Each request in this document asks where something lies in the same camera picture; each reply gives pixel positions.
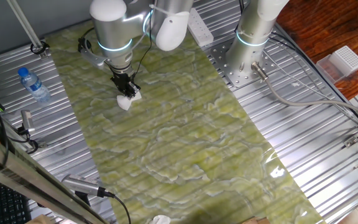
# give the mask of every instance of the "white fabric piece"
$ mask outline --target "white fabric piece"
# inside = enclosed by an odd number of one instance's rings
[[[128,111],[129,108],[131,107],[132,102],[135,100],[140,100],[140,99],[142,99],[142,95],[138,91],[136,93],[135,97],[133,97],[133,98],[129,98],[129,97],[122,96],[122,95],[117,96],[117,103],[118,103],[119,107]]]
[[[171,222],[171,218],[165,215],[157,215],[153,218],[149,224],[169,224]]]

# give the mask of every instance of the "water bottle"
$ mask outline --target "water bottle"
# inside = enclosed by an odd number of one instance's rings
[[[17,71],[20,75],[20,82],[38,102],[46,102],[50,99],[50,94],[45,85],[42,84],[38,76],[26,68],[20,68]]]

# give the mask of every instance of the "metal bracket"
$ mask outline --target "metal bracket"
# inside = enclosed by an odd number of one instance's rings
[[[100,70],[103,69],[104,61],[107,59],[103,56],[97,56],[95,54],[92,54],[92,52],[87,49],[81,49],[81,55],[85,60],[89,61],[93,66]]]
[[[231,68],[226,62],[226,52],[230,49],[233,40],[223,42],[213,48],[211,48],[211,56],[215,59],[217,68],[220,68],[226,77],[235,87],[242,87],[258,78],[259,75],[256,72],[253,72],[249,75],[235,75],[234,69]],[[259,65],[262,67],[262,70],[269,74],[277,69],[277,66],[265,55],[262,53],[262,60],[259,62]]]
[[[356,136],[352,136],[351,138],[349,138],[348,140],[344,141],[343,144],[349,148],[351,146],[353,146],[354,144],[358,143],[358,137]]]

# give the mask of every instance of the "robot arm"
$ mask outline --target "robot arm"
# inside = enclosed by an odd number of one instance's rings
[[[158,48],[177,48],[185,38],[192,5],[193,0],[93,0],[89,12],[103,57],[93,55],[86,46],[80,52],[100,69],[106,63],[118,90],[135,98],[140,87],[133,79],[132,39],[149,35],[151,29],[150,38]]]

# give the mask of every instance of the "white power strip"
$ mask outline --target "white power strip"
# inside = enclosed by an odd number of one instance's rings
[[[190,10],[187,27],[200,47],[208,45],[214,41],[212,33],[206,27],[204,21],[195,8],[191,8]]]

